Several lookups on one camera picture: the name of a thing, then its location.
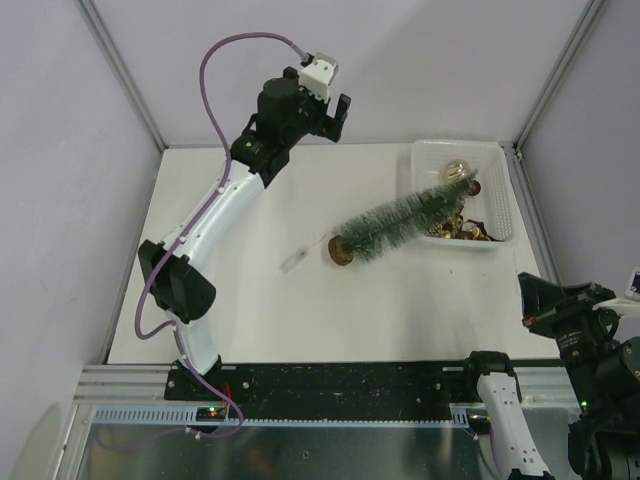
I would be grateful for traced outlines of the clear fairy light battery box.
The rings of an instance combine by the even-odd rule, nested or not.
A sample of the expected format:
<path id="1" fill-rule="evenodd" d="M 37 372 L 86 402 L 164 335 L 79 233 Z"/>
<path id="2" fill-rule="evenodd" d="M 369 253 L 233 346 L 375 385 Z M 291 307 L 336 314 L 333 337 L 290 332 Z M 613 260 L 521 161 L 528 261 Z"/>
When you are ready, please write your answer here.
<path id="1" fill-rule="evenodd" d="M 307 258 L 311 250 L 325 240 L 326 234 L 312 241 L 310 244 L 305 244 L 297 247 L 288 257 L 286 257 L 280 264 L 280 270 L 284 273 L 289 273 L 296 268 L 305 258 Z"/>

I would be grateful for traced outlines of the white plastic basket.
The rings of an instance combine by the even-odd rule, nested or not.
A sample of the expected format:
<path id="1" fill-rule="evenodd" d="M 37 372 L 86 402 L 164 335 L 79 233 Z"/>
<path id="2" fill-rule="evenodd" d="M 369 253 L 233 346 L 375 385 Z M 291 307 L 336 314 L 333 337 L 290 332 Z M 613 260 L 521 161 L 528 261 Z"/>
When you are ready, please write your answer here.
<path id="1" fill-rule="evenodd" d="M 506 247 L 517 238 L 514 224 L 515 200 L 511 198 L 505 153 L 496 142 L 463 140 L 419 140 L 410 153 L 411 189 L 422 191 L 444 183 L 447 168 L 460 164 L 477 172 L 478 195 L 469 198 L 461 211 L 464 220 L 484 224 L 488 240 L 438 238 L 429 234 L 424 245 L 490 250 Z"/>

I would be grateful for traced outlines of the small green christmas tree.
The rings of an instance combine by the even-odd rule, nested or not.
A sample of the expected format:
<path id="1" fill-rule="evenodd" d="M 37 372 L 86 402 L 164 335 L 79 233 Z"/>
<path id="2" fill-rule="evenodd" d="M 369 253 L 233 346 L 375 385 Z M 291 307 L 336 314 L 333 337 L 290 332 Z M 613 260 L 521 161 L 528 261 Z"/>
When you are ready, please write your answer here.
<path id="1" fill-rule="evenodd" d="M 476 176 L 473 170 L 460 181 L 408 194 L 347 220 L 328 240 L 329 258 L 338 266 L 370 262 L 426 234 L 459 214 Z"/>

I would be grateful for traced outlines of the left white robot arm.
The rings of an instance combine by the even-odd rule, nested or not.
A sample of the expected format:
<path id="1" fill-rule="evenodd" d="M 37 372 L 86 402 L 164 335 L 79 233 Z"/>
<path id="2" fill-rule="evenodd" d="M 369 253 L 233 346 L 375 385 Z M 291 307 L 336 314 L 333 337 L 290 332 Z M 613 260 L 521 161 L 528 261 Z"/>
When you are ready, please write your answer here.
<path id="1" fill-rule="evenodd" d="M 214 397 L 221 387 L 221 376 L 212 369 L 219 352 L 209 330 L 216 289 L 204 275 L 206 266 L 222 236 L 287 165 L 301 139 L 340 140 L 351 99 L 340 95 L 335 114 L 328 115 L 337 71 L 336 64 L 316 58 L 268 80 L 214 186 L 170 234 L 139 247 L 145 286 L 169 319 L 181 360 L 192 368 L 185 385 L 199 399 Z"/>

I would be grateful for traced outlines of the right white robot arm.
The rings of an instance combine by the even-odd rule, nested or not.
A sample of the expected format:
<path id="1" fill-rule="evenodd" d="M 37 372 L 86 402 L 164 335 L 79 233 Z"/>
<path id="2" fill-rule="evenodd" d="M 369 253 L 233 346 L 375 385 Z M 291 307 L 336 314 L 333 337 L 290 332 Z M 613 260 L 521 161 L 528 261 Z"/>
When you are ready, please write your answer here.
<path id="1" fill-rule="evenodd" d="M 518 282 L 522 324 L 555 341 L 581 413 L 570 424 L 568 460 L 583 479 L 639 476 L 639 339 L 620 342 L 621 319 L 639 315 L 639 275 L 618 297 L 596 283 L 562 286 L 530 273 Z M 461 376 L 463 393 L 480 401 L 503 479 L 549 479 L 521 407 L 518 377 L 507 354 L 474 351 Z"/>

